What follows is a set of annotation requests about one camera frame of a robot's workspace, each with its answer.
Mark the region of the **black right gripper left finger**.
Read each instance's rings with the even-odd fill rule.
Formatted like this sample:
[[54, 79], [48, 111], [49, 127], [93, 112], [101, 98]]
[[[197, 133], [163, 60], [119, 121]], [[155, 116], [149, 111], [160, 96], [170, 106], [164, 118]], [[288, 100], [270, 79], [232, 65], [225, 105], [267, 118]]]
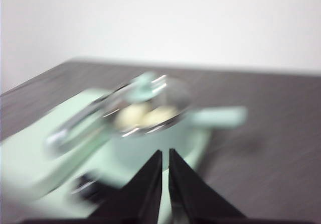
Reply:
[[162, 195], [163, 157], [157, 150], [122, 188], [89, 174], [73, 190], [77, 197], [97, 204], [86, 218], [29, 219], [26, 223], [157, 223]]

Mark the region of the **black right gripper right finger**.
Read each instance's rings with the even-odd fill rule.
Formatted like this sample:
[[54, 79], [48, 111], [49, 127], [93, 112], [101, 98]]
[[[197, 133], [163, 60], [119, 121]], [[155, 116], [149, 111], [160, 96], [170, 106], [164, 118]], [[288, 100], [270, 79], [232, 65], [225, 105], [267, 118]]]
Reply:
[[175, 149], [169, 150], [169, 189], [172, 206], [180, 206], [189, 223], [310, 223], [247, 217], [208, 186]]

